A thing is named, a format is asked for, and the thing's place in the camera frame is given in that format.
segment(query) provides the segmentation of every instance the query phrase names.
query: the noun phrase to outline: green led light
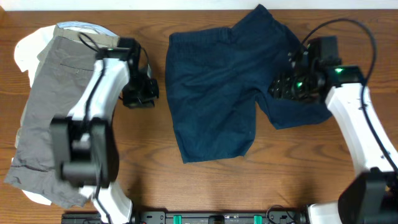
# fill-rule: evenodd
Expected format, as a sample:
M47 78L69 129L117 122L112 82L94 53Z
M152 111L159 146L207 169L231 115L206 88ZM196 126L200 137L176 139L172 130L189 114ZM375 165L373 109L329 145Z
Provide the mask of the green led light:
M336 68L335 69L335 71L337 72L337 73L340 73L340 72L342 72L344 69L342 69L342 68Z

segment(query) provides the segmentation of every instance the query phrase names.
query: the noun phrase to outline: folded clothing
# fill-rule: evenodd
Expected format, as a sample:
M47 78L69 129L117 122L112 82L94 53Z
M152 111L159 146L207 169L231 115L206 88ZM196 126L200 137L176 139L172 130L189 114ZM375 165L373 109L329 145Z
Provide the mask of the folded clothing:
M172 34L165 81L183 162L245 155L256 134L256 102L276 129L328 119L324 104L267 92L280 72L291 72L288 53L299 47L262 5L233 28Z
M66 116L82 96L93 74L95 52L63 37L51 43L32 85L17 152L4 181L61 207L83 206L88 199L55 178L49 125L54 115Z
M14 51L14 60L20 70L22 72L29 71L30 86L33 85L34 77L37 73L36 69L39 64L37 55L49 45L53 37L61 36L71 40L79 40L77 37L78 32L85 32L88 35L99 34L91 37L102 43L105 40L104 45L108 47L115 47L114 43L119 40L119 36L110 30L87 22L59 22L57 25L39 28L34 33L20 40Z

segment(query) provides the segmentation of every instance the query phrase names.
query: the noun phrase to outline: denim fabric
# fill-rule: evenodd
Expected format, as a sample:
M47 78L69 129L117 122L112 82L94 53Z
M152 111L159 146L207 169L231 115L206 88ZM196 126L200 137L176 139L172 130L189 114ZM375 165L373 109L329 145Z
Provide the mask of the denim fabric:
M170 36L166 91L183 162L245 155L256 135L257 102L276 129L318 124L324 104L276 100L267 89L291 71L299 40L258 5L233 28Z

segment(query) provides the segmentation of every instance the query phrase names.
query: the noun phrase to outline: wooden table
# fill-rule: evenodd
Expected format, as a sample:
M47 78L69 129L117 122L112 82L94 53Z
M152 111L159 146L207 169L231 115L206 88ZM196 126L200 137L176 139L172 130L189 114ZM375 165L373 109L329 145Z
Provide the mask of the wooden table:
M232 26L249 11L7 12L0 21L0 179L16 153L14 140L29 95L27 72L13 52L18 40L40 27L85 21L136 38L148 51L159 81L152 110L116 107L114 132L121 165L118 180L136 205L170 211L266 210L273 204L297 207L336 200L354 177L351 158L334 118L316 125L276 131L257 109L256 140L244 157L183 164L167 105L164 71L173 32ZM370 88L376 112L398 148L398 11L271 11L302 39L321 22L358 19L374 32L379 57ZM335 24L317 35L337 34L345 64L365 72L371 58L368 38L351 24ZM60 223L64 209L31 202L0 183L0 223ZM91 210L73 208L74 210Z

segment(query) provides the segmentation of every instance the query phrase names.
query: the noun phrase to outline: green connector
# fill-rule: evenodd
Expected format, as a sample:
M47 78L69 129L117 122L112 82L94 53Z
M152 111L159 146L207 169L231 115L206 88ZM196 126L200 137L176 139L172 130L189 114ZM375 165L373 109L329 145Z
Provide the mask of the green connector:
M262 216L261 215L254 216L254 224L262 224Z
M182 217L181 217L181 215L174 215L174 216L173 216L173 224L182 224Z

